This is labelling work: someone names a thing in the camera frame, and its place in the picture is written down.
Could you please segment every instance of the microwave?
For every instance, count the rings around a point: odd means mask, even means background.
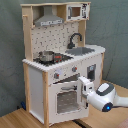
[[[67,5],[67,21],[87,19],[89,14],[88,4]]]

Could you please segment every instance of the cabinet door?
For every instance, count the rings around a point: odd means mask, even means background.
[[[82,62],[81,75],[94,82],[95,89],[100,85],[102,54],[85,59]]]
[[[49,87],[49,122],[59,123],[88,116],[88,108],[77,104],[78,81],[57,83]]]

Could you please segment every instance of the oven handle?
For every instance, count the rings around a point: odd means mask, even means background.
[[[77,86],[73,86],[73,87],[62,87],[61,89],[62,90],[71,90],[71,89],[77,90]]]

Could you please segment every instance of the oven window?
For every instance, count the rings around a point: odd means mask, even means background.
[[[57,113],[72,112],[79,109],[76,91],[59,93],[57,95]]]

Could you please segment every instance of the toy kitchen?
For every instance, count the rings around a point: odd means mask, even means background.
[[[22,4],[26,110],[46,128],[88,117],[78,78],[100,86],[105,49],[85,44],[90,2]]]

